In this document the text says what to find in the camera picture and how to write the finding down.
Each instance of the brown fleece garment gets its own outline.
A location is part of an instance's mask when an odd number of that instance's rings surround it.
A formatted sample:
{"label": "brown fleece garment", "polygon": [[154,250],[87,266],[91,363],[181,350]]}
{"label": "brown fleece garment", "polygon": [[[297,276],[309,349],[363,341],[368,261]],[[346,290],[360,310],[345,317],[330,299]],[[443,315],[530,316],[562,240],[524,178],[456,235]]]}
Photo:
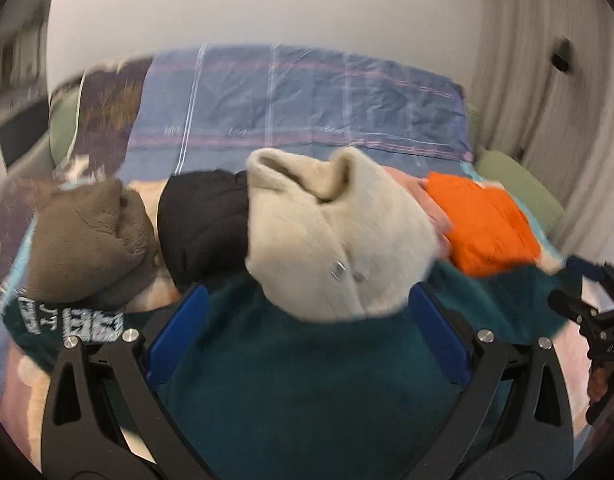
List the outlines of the brown fleece garment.
{"label": "brown fleece garment", "polygon": [[26,296],[122,307],[153,280],[156,252],[140,195],[120,180],[55,191],[38,213]]}

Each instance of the blue gripper pad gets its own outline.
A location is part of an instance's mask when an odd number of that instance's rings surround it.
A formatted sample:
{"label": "blue gripper pad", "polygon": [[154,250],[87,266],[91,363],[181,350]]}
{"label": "blue gripper pad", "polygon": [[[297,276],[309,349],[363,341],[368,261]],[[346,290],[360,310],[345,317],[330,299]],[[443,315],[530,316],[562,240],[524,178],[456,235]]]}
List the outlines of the blue gripper pad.
{"label": "blue gripper pad", "polygon": [[418,283],[409,291],[409,308],[418,330],[450,383],[465,388],[471,380],[471,353],[452,328],[440,305]]}
{"label": "blue gripper pad", "polygon": [[594,282],[599,282],[604,277],[604,268],[602,266],[583,260],[579,256],[568,257],[565,266],[567,269],[575,270]]}
{"label": "blue gripper pad", "polygon": [[198,337],[208,313],[209,294],[198,286],[184,298],[149,347],[145,377],[152,389],[171,378],[184,352]]}

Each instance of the teal fleece fabric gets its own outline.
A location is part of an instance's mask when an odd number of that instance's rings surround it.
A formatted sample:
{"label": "teal fleece fabric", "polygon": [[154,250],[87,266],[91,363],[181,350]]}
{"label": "teal fleece fabric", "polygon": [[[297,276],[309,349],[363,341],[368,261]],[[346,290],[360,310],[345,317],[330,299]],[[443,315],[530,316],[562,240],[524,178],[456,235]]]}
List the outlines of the teal fleece fabric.
{"label": "teal fleece fabric", "polygon": [[[546,299],[581,278],[534,266],[475,280],[449,262],[428,279],[445,307],[530,344],[565,320]],[[458,397],[409,309],[339,324],[293,319],[247,274],[212,296],[204,331],[160,397],[222,480],[381,480],[431,442]],[[501,400],[495,406],[500,412]]]}
{"label": "teal fleece fabric", "polygon": [[[5,308],[2,319],[22,351],[51,374],[66,335],[77,335],[86,343],[115,341],[125,328],[142,330],[153,312],[108,312],[16,297]],[[67,331],[66,322],[70,324]]]}

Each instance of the orange garment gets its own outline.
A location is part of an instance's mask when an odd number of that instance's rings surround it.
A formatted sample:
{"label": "orange garment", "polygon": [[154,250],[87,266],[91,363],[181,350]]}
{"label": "orange garment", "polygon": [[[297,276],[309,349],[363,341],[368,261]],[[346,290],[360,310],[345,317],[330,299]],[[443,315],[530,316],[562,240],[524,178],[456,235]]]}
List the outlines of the orange garment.
{"label": "orange garment", "polygon": [[504,189],[430,173],[426,190],[453,223],[446,235],[452,244],[450,258],[465,274],[490,276],[535,263],[540,255],[529,221]]}

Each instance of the metal screw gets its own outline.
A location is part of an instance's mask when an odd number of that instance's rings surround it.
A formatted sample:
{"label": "metal screw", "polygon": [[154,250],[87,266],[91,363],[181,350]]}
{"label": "metal screw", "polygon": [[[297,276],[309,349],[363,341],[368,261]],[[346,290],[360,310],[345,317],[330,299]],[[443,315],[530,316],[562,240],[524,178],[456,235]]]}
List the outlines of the metal screw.
{"label": "metal screw", "polygon": [[78,346],[78,338],[74,335],[70,335],[69,337],[66,337],[62,343],[65,345],[67,350],[71,350],[72,348]]}
{"label": "metal screw", "polygon": [[478,330],[478,339],[480,339],[483,343],[493,343],[496,336],[491,330],[487,330],[483,328],[482,330]]}
{"label": "metal screw", "polygon": [[334,269],[331,271],[331,275],[339,282],[340,276],[346,272],[346,267],[341,262],[334,264]]}
{"label": "metal screw", "polygon": [[124,332],[122,332],[122,340],[125,343],[133,343],[140,337],[140,332],[138,332],[135,328],[128,328]]}
{"label": "metal screw", "polygon": [[543,350],[551,350],[551,347],[553,345],[551,344],[551,339],[549,339],[548,337],[539,337],[538,346]]}

